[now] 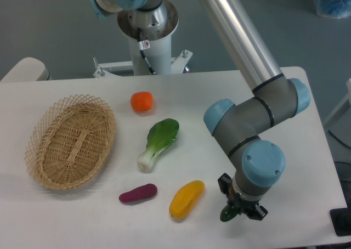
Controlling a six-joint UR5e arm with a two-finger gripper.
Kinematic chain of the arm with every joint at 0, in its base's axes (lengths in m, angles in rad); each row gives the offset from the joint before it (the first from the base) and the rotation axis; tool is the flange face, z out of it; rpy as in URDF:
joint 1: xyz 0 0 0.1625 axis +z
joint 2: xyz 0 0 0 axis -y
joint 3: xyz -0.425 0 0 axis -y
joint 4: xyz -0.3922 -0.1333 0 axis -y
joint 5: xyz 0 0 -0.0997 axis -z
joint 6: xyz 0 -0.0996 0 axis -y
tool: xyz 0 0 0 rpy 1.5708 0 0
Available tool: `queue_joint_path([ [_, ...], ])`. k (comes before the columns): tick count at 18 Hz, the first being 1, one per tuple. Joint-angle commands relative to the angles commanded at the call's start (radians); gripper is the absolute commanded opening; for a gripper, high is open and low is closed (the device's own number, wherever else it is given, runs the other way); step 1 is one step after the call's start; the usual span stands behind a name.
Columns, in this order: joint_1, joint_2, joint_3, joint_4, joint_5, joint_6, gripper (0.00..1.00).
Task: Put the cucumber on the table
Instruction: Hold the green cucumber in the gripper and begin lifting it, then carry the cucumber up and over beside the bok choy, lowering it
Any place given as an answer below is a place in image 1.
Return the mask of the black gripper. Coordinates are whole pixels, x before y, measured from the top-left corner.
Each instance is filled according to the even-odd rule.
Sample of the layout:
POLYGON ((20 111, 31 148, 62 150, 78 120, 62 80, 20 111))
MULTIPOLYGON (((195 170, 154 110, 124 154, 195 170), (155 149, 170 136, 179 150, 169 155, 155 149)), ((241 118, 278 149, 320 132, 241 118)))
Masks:
POLYGON ((241 189, 231 187, 231 177, 223 173, 217 180, 220 191, 228 200, 227 203, 235 203, 239 206, 239 214, 245 214, 252 220, 263 220, 268 210, 259 204, 259 196, 245 193, 241 189))

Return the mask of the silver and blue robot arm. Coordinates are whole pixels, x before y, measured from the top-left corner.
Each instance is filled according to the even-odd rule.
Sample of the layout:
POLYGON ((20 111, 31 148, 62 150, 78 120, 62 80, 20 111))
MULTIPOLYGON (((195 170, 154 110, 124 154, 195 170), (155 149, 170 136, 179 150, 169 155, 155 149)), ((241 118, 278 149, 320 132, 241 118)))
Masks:
MULTIPOLYGON (((120 30, 129 38, 135 75, 166 75, 180 63, 171 59, 170 37, 178 13, 168 0, 89 1, 97 17, 117 15, 120 30)), ((233 177, 224 174, 218 179, 227 197, 220 219, 227 222, 245 214, 262 220, 267 210, 260 199, 281 177, 285 157, 277 145, 259 135, 305 110, 309 89, 284 76, 239 0, 199 1, 253 93, 239 105, 220 100, 203 117, 236 169, 233 177)))

